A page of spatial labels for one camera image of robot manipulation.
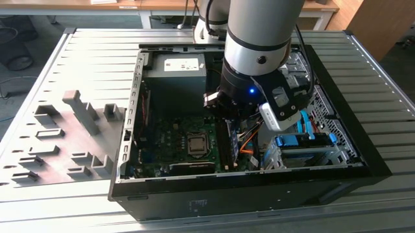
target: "silver robot arm segment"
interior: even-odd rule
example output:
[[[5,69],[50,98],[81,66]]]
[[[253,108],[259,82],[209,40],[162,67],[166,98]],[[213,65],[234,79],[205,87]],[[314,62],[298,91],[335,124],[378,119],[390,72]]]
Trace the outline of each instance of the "silver robot arm segment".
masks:
[[[233,0],[226,59],[237,72],[263,75],[278,69],[305,0]]]
[[[218,17],[213,13],[217,1],[205,2],[206,8],[211,7],[211,22],[210,16]],[[215,98],[206,98],[215,100],[206,106],[219,106],[215,112],[221,117],[247,119],[258,107],[274,131],[286,130],[301,120],[299,110],[309,97],[293,92],[278,68],[291,51],[291,33],[303,4],[305,0],[231,1],[221,86]]]

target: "slotted metal surface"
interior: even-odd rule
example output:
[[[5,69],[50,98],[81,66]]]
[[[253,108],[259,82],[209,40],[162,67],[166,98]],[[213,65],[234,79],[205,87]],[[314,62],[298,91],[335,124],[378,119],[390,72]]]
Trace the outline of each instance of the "slotted metal surface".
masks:
[[[394,176],[363,187],[329,206],[137,223],[122,207],[107,201],[110,180],[34,186],[0,192],[0,227],[15,232],[41,227],[127,232],[171,228],[211,231],[223,224],[242,230],[293,232],[412,231],[415,228],[415,118],[414,105],[353,36],[343,32],[305,32],[346,100],[387,161]],[[127,107],[131,72],[139,43],[193,43],[191,31],[79,29],[67,36],[46,76],[67,85],[95,88],[83,98],[101,107],[111,100]],[[39,83],[54,89],[54,83]],[[47,99],[47,93],[34,95]]]

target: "desk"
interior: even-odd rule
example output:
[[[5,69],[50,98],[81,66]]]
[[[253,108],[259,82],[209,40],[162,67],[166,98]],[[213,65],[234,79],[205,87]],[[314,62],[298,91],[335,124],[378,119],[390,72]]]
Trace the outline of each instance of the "desk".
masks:
[[[326,206],[274,210],[238,215],[203,216],[142,224],[115,202],[107,201],[110,180],[73,182],[33,187],[0,186],[0,229],[3,232],[133,232],[222,229],[238,232],[395,232],[415,227],[415,122],[414,104],[404,95],[359,41],[343,32],[303,32],[305,41],[314,46],[343,96],[366,132],[385,158],[394,176],[373,186],[362,187]],[[31,107],[51,81],[58,86],[83,77],[110,78],[121,71],[135,72],[135,56],[141,43],[193,43],[190,30],[173,29],[78,29],[65,34],[0,142],[0,169],[11,154],[11,142],[33,117]],[[91,57],[79,68],[79,58]],[[81,79],[77,85],[85,86]],[[89,85],[95,93],[85,101],[107,102],[127,107],[130,89]]]
[[[5,15],[137,15],[143,28],[151,28],[151,16],[185,15],[186,0],[119,0],[114,4],[91,5],[90,0],[2,0],[0,14]],[[187,15],[193,14],[194,1],[189,2]],[[331,16],[339,11],[333,0],[327,5],[306,1],[301,17],[318,18],[314,30],[325,30]]]

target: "floor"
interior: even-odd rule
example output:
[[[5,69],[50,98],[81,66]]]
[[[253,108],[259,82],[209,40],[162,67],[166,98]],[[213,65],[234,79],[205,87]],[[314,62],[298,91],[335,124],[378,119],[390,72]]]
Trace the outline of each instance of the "floor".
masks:
[[[35,64],[25,71],[9,71],[0,65],[0,82],[13,77],[39,76],[49,57],[54,51],[62,33],[69,27],[78,28],[142,28],[139,16],[58,16],[58,24],[50,24],[46,16],[33,16],[33,22],[39,32],[39,38],[27,42],[27,47],[35,59]],[[175,24],[162,24],[159,20],[153,21],[155,28],[174,28]],[[415,46],[404,50],[399,46],[393,48],[381,65],[408,93],[415,100]],[[9,92],[11,98],[0,99],[0,139],[7,131],[11,118],[25,101],[29,91],[37,79],[25,78],[2,84],[3,93]]]

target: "white label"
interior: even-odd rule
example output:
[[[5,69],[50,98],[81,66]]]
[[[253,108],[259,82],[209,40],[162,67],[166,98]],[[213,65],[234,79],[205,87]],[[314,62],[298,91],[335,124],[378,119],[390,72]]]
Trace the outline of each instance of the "white label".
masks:
[[[138,9],[137,6],[121,6],[119,8],[121,9]]]
[[[166,59],[165,71],[198,71],[199,70],[199,59]]]
[[[250,162],[253,163],[253,165],[254,165],[255,167],[258,167],[258,159],[255,159],[254,156],[251,156]]]

